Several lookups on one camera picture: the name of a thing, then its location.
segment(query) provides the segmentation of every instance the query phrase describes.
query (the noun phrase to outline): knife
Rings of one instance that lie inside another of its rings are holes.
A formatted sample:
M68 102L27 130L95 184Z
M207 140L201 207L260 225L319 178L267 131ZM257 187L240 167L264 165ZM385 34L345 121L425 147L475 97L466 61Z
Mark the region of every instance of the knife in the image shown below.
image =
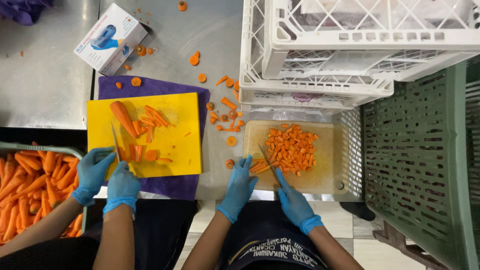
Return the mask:
M282 184L280 183L280 180L278 179L278 176L276 175L275 168L272 166L272 163L270 163L270 160L268 159L267 153L262 149L262 147L260 145L258 145L258 148L260 148L260 152L262 153L262 155L265 158L265 161L267 162L268 166L270 167L270 170L273 173L273 177L275 177L275 180L277 181L277 183L280 186L282 186Z
M113 135L113 143L115 144L115 152L117 153L117 159L120 163L120 150L119 150L119 145L117 144L117 137L115 136L115 129L113 129L113 123L110 122L110 125L112 127L112 135Z

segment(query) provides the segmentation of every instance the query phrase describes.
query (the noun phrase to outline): hand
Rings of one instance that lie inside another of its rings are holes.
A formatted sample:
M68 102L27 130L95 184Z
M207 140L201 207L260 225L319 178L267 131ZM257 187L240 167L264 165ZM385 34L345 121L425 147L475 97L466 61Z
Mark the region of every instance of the hand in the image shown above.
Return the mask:
M315 226L323 226L320 216L314 214L302 193L290 187L279 168L276 169L276 175L282 184L282 188L278 189L278 196L287 218L306 235Z
M129 171L127 162L120 162L108 180L107 204L103 208L103 214L105 215L122 203L130 206L132 212L135 213L137 210L135 202L139 191L138 177Z
M241 209L248 202L248 199L250 199L253 188L258 181L258 177L255 177L249 182L248 170L251 164L251 155L248 155L247 159L241 159L235 164L232 175L230 176L230 181L228 182L225 198L216 208L222 212L232 224L237 221Z
M94 148L78 162L78 188L72 192L71 196L81 205L95 204L93 196L100 191L105 173L115 159L115 153L112 150L113 147Z

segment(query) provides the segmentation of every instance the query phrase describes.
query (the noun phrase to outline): purple cloth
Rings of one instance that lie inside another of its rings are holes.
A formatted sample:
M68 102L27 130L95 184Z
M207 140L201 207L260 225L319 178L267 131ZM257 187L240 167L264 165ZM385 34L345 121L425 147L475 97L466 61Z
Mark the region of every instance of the purple cloth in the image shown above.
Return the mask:
M142 79L142 85L134 87L131 83L132 78L134 78L134 76L125 75L98 78L98 99L132 98L196 92L198 93L200 116L200 141L202 141L207 117L206 104L210 99L208 89L144 77L139 77ZM122 89L118 89L115 83L122 83ZM140 178L139 181L142 184L140 188L141 191L166 195L176 199L194 200L198 184L198 174Z
M53 0L0 0L0 14L21 24L33 25Z

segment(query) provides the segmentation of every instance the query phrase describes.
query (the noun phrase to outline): floor tile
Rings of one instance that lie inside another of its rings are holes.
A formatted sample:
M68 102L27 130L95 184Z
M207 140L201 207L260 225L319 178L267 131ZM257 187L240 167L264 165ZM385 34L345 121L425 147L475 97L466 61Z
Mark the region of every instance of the floor tile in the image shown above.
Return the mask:
M353 257L366 270L425 270L399 250L371 239L353 239Z
M185 239L185 245L183 246L183 250L180 253L180 257L177 260L177 264L175 265L175 268L173 270L180 270L181 267L183 266L183 263L187 259L188 255L190 254L190 251L192 251L193 246L198 241L198 238L202 236L201 233L188 233L187 239Z
M353 256L353 239L352 238L335 238L342 247Z
M383 230L384 220L376 217L374 221L364 221L353 216L353 238L354 239L375 239L372 231Z
M189 233L203 233L215 215L215 200L198 202L201 209L193 218Z
M352 214L337 202L308 202L315 214L322 217L325 228L335 238L353 238Z

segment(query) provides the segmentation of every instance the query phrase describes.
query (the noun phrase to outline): stacked white crates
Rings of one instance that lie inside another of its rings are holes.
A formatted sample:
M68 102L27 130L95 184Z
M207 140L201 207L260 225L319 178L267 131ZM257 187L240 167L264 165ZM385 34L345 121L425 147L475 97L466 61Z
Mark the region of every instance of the stacked white crates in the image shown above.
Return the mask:
M474 8L470 0L244 0L242 110L328 115L390 96L394 80L480 53Z

